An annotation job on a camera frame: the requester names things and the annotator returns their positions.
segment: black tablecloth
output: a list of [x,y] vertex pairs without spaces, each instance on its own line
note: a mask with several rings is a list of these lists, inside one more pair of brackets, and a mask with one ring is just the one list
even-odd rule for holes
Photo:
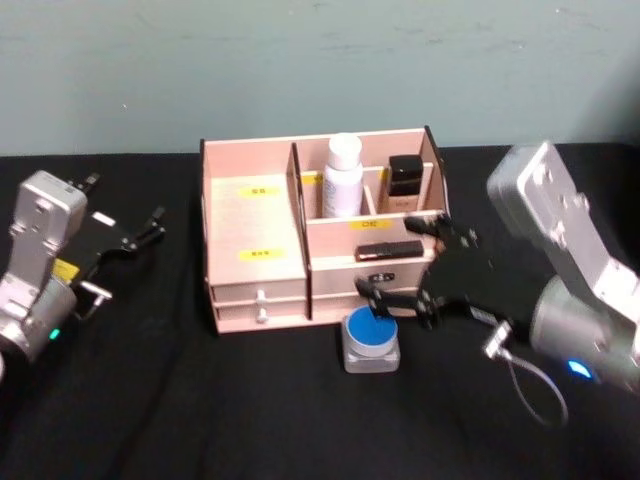
[[[492,253],[548,273],[488,202],[485,181],[505,151],[443,150],[452,213]],[[637,268],[640,154],[620,145],[561,153],[607,246]],[[18,183],[39,168],[99,172],[91,208],[131,229],[163,204],[167,236],[153,261],[107,271],[116,298],[7,378],[1,479],[640,478],[640,399],[523,351],[569,405],[569,425],[546,429],[504,364],[482,356],[487,332],[476,325],[403,323],[400,369],[373,376],[343,371],[336,326],[217,336],[203,288],[198,155],[0,159],[0,228]],[[10,247],[0,236],[2,271]],[[523,384],[558,415],[540,382]]]

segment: drawer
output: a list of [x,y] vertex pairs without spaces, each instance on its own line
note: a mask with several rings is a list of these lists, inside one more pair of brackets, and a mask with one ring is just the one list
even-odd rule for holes
[[285,317],[300,322],[308,321],[306,297],[259,304],[220,305],[216,302],[215,309],[218,322],[243,321],[252,325],[254,329],[259,325],[269,326],[274,322],[277,324],[279,319]]
[[264,292],[264,296],[268,300],[306,297],[307,282],[304,279],[292,279],[277,282],[217,285],[213,287],[213,297],[216,302],[255,301],[259,291]]
[[338,265],[336,268],[324,268],[312,271],[313,296],[356,294],[355,279],[357,277],[369,278],[372,275],[384,274],[392,280],[380,282],[380,288],[395,290],[404,288],[416,288],[422,278],[430,258],[398,259],[385,262],[362,262]]

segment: wooden organizer box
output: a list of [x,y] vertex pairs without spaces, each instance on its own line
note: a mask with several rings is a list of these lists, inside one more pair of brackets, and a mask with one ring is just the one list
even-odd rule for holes
[[[428,127],[357,133],[364,166],[362,214],[322,218],[322,171],[331,135],[207,141],[202,212],[206,287],[218,333],[337,323],[366,305],[356,277],[390,273],[381,284],[415,292],[436,255],[435,239],[407,232],[408,213],[378,213],[389,157],[420,154],[419,209],[446,211],[437,147]],[[359,245],[419,239],[423,257],[356,262]]]

